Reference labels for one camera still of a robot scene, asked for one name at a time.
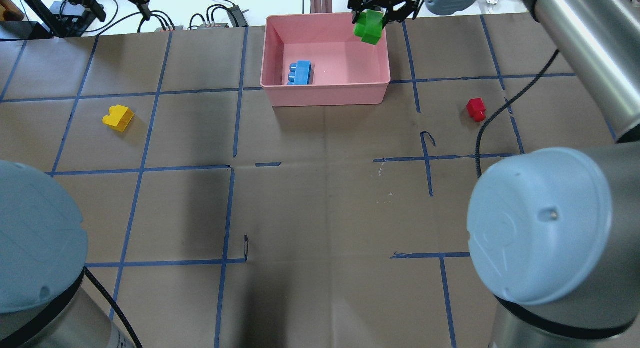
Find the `green block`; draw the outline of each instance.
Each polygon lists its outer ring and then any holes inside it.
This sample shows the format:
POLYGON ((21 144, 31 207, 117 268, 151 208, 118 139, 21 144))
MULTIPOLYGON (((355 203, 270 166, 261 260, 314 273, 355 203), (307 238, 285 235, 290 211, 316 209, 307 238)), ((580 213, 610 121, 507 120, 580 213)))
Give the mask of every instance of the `green block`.
POLYGON ((364 43, 377 45, 380 38, 382 38, 382 29, 384 28, 382 24, 383 17, 384 14, 382 14, 381 11, 363 11, 356 22, 353 34, 356 37, 362 38, 364 43))

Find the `blue tape line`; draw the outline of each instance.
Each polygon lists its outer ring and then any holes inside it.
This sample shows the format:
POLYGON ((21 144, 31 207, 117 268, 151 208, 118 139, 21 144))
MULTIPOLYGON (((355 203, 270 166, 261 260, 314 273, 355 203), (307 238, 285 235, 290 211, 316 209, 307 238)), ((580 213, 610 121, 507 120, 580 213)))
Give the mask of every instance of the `blue tape line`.
POLYGON ((18 64, 20 63, 20 59, 23 58, 23 54, 25 53, 25 48, 27 47, 27 43, 29 40, 25 40, 22 43, 22 47, 20 47, 20 52, 18 52, 18 56, 15 58, 15 63, 13 63, 13 68, 11 68, 11 72, 9 73, 9 77, 6 79, 6 83, 4 84, 4 88, 2 89, 2 94, 0 94, 0 102, 4 102, 5 95, 7 95, 7 91, 9 90, 9 85, 11 81, 14 79, 14 74, 18 70, 18 64))
POLYGON ((244 29, 244 41, 242 42, 242 60, 240 63, 240 87, 238 88, 238 107, 235 111, 235 132, 233 133, 233 158, 238 155, 238 137, 240 136, 240 116, 242 113, 242 92, 245 87, 245 63, 247 60, 247 41, 249 40, 249 27, 244 29))
POLYGON ((272 163, 256 163, 256 167, 279 167, 282 165, 281 161, 274 161, 272 163))
POLYGON ((105 169, 105 170, 74 170, 70 172, 51 172, 52 176, 88 176, 88 175, 117 175, 122 173, 139 173, 139 169, 105 169))
MULTIPOLYGON (((509 99, 504 98, 505 104, 509 104, 509 99)), ((511 126, 513 127, 513 133, 516 135, 516 141, 518 142, 518 149, 521 155, 525 154, 524 145, 522 144, 522 138, 520 135, 520 130, 518 129, 518 123, 516 122, 516 118, 514 117, 514 107, 512 105, 507 106, 507 111, 509 111, 509 115, 511 118, 511 126)))
POLYGON ((236 186, 236 171, 231 169, 229 182, 229 198, 226 201, 226 222, 224 224, 224 248, 222 249, 222 268, 220 270, 220 284, 217 291, 217 312, 215 313, 215 348, 220 348, 220 330, 222 328, 222 302, 225 295, 225 280, 227 279, 227 259, 229 257, 229 236, 231 234, 231 214, 233 213, 234 189, 236 186))
POLYGON ((611 133, 611 138, 613 138, 614 142, 617 142, 618 141, 618 136, 616 134, 616 131, 613 130, 613 125, 611 125, 610 121, 608 121, 606 119, 604 121, 606 123, 606 127, 608 127, 608 132, 611 133))
POLYGON ((496 80, 499 76, 477 76, 477 77, 446 77, 446 78, 429 78, 426 82, 446 82, 450 80, 496 80))
POLYGON ((373 159, 374 163, 387 163, 387 162, 414 162, 414 161, 424 161, 425 157, 423 156, 405 156, 405 157, 397 157, 397 158, 379 158, 373 159))
POLYGON ((522 138, 520 136, 520 130, 518 129, 518 123, 516 123, 516 118, 512 115, 510 116, 511 118, 511 125, 513 126, 513 131, 516 134, 516 140, 518 141, 518 149, 520 150, 520 154, 523 155, 525 154, 524 151, 524 145, 522 145, 522 138))
POLYGON ((444 259, 471 257, 469 252, 394 253, 391 259, 444 259))
POLYGON ((5 99, 2 100, 3 104, 14 104, 21 102, 54 102, 54 101, 72 101, 76 97, 51 97, 51 98, 20 98, 20 99, 5 99))
MULTIPOLYGON (((512 153, 490 153, 490 154, 480 154, 480 158, 508 158, 513 157, 516 154, 512 153)), ((468 155, 438 155, 438 156, 428 156, 427 159, 429 161, 443 161, 449 159, 475 159, 476 156, 474 154, 468 155)), ((424 161, 425 157, 423 156, 401 156, 401 157, 393 157, 393 158, 378 158, 373 159, 374 163, 386 163, 386 162, 415 162, 415 161, 424 161)))
POLYGON ((88 268, 124 268, 124 267, 169 267, 169 266, 216 266, 222 264, 222 259, 195 259, 195 260, 160 260, 160 261, 125 261, 123 263, 100 262, 87 263, 88 268))
POLYGON ((144 168, 144 172, 172 172, 172 171, 208 171, 208 170, 228 170, 230 165, 194 165, 194 166, 159 166, 157 168, 144 168))
MULTIPOLYGON (((480 158, 485 159, 485 158, 508 158, 508 157, 513 157, 515 154, 512 153, 490 153, 490 154, 480 154, 480 158)), ((475 159, 476 155, 475 154, 468 154, 468 155, 438 155, 438 156, 430 156, 429 159, 430 161, 445 161, 448 159, 475 159)))
MULTIPOLYGON (((553 77, 576 77, 576 73, 551 73, 542 76, 544 78, 553 77)), ((502 79, 533 79, 535 74, 521 74, 503 76, 502 79)), ((498 76, 475 76, 475 77, 442 77, 442 78, 425 78, 425 79, 400 79, 392 80, 391 84, 407 84, 407 83, 426 83, 426 82, 445 82, 451 80, 496 80, 498 76)), ((262 91, 262 86, 245 87, 243 91, 262 91)), ((224 92, 237 92, 237 88, 220 88, 220 89, 194 89, 194 90, 174 90, 169 92, 161 92, 160 95, 189 95, 191 93, 224 93, 224 92)), ((99 95, 83 95, 80 100, 97 100, 101 98, 126 98, 126 97, 147 97, 155 96, 155 92, 142 92, 142 93, 114 93, 114 94, 99 94, 99 95)), ((18 99, 0 99, 2 103, 20 103, 20 102, 50 102, 50 101, 66 101, 74 100, 75 97, 45 97, 45 98, 18 98, 18 99)))
POLYGON ((142 93, 114 93, 114 94, 96 94, 96 95, 83 95, 81 100, 99 100, 101 98, 126 98, 126 97, 148 97, 155 96, 155 92, 142 92, 142 93))
MULTIPOLYGON (((174 32, 169 32, 169 38, 166 43, 166 50, 164 51, 164 59, 162 61, 162 70, 160 71, 160 79, 158 80, 158 86, 155 90, 155 99, 153 101, 153 110, 151 111, 151 118, 149 119, 149 129, 146 132, 146 142, 144 143, 144 151, 142 152, 142 162, 140 163, 140 170, 137 175, 137 183, 135 184, 135 193, 133 195, 133 202, 131 204, 131 212, 128 217, 128 223, 126 225, 126 234, 124 237, 124 244, 122 245, 122 254, 120 255, 120 263, 124 264, 125 257, 127 256, 127 249, 129 248, 129 241, 131 238, 131 227, 133 226, 133 219, 136 215, 136 207, 138 206, 138 197, 140 196, 140 187, 142 186, 142 175, 144 174, 144 168, 147 163, 147 154, 149 154, 149 143, 151 142, 151 134, 153 133, 154 121, 156 120, 156 112, 158 111, 158 100, 160 100, 160 90, 162 89, 162 82, 165 79, 165 70, 167 69, 167 60, 169 59, 169 51, 171 49, 171 40, 174 36, 174 32)), ((116 286, 113 290, 113 300, 118 301, 118 295, 120 293, 120 286, 122 281, 122 271, 124 266, 118 269, 118 276, 116 278, 116 286)), ((109 318, 114 319, 114 309, 109 312, 109 318)))
POLYGON ((427 131, 420 133, 420 140, 422 141, 422 151, 424 152, 424 166, 427 170, 427 184, 429 186, 429 197, 434 196, 434 187, 432 185, 432 165, 430 164, 429 152, 427 151, 427 142, 425 141, 425 134, 429 134, 427 131))
POLYGON ((160 95, 170 96, 170 95, 190 95, 191 93, 223 93, 223 92, 238 92, 238 88, 170 90, 168 92, 161 92, 160 95))
POLYGON ((487 22, 485 22, 485 17, 480 15, 480 22, 482 22, 482 29, 484 30, 484 35, 486 36, 486 42, 489 44, 489 51, 491 52, 491 58, 493 59, 493 65, 495 66, 495 71, 498 73, 498 79, 500 80, 500 86, 502 86, 502 90, 506 91, 505 80, 503 80, 503 74, 500 72, 500 65, 498 64, 498 57, 496 57, 496 50, 494 50, 494 44, 491 42, 491 35, 489 34, 489 29, 487 28, 487 22))
MULTIPOLYGON (((502 76, 503 79, 534 79, 537 74, 517 74, 511 76, 502 76)), ((576 73, 546 73, 542 77, 555 78, 555 77, 576 77, 576 73)))
POLYGON ((172 172, 172 171, 208 171, 228 170, 230 165, 193 165, 193 166, 158 166, 156 168, 105 169, 105 170, 71 170, 68 172, 48 172, 51 176, 89 176, 89 175, 119 175, 122 173, 142 172, 172 172))
POLYGON ((411 53, 411 42, 409 41, 409 32, 407 31, 407 23, 402 22, 402 31, 404 32, 404 43, 406 45, 406 53, 409 56, 409 68, 411 69, 411 83, 413 84, 413 98, 415 99, 415 110, 422 113, 420 108, 420 96, 418 95, 418 84, 416 83, 416 68, 414 67, 414 55, 411 53))
POLYGON ((60 158, 62 157, 62 150, 65 149, 65 144, 67 143, 67 138, 69 136, 69 130, 71 129, 71 124, 74 121, 74 117, 76 116, 76 109, 78 108, 78 102, 80 102, 80 95, 82 94, 82 90, 85 87, 85 83, 87 83, 87 76, 89 76, 89 68, 91 68, 91 63, 94 60, 94 55, 96 54, 96 48, 98 48, 98 41, 100 40, 99 36, 96 36, 93 41, 93 48, 91 48, 91 54, 89 54, 89 61, 87 61, 86 68, 84 69, 84 74, 82 75, 82 81, 80 82, 80 88, 78 88, 78 93, 75 95, 75 100, 73 102, 73 108, 71 108, 71 114, 69 115, 69 120, 66 122, 66 128, 64 129, 64 134, 62 135, 62 141, 60 142, 60 147, 57 150, 57 155, 55 156, 55 162, 53 163, 53 168, 51 168, 51 173, 56 174, 58 170, 58 164, 60 163, 60 158))
POLYGON ((442 275, 442 291, 444 291, 444 304, 446 306, 446 320, 448 321, 448 334, 451 338, 451 347, 458 348, 458 344, 456 342, 456 329, 453 326, 453 312, 451 310, 449 282, 447 280, 447 268, 444 264, 444 257, 441 257, 439 261, 440 261, 440 273, 442 275))

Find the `cable connector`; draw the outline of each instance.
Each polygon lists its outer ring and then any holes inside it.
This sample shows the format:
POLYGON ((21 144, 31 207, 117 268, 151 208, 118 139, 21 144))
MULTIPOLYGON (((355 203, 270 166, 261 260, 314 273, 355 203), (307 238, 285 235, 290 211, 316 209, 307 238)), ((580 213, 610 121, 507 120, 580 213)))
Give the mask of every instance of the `cable connector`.
POLYGON ((237 27, 249 27, 247 24, 247 20, 245 18, 245 14, 240 10, 240 6, 234 5, 226 11, 227 16, 229 16, 229 21, 234 28, 237 27))

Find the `red block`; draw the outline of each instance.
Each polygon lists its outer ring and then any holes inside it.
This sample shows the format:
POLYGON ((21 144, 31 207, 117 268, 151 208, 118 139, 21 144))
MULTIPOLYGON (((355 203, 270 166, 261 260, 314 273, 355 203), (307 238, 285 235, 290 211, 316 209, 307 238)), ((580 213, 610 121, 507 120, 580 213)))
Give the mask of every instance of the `red block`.
POLYGON ((485 102, 482 101, 482 98, 471 99, 466 104, 466 111, 469 112, 469 116, 476 122, 482 122, 487 118, 485 115, 486 110, 487 108, 485 108, 485 102))

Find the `sticker label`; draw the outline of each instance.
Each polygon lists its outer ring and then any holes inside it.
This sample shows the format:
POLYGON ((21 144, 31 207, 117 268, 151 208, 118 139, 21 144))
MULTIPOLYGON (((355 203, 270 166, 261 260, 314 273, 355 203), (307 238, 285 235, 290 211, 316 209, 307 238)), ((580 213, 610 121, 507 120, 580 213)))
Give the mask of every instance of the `sticker label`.
POLYGON ((106 348, 134 348, 134 345, 114 323, 111 323, 111 337, 106 348))

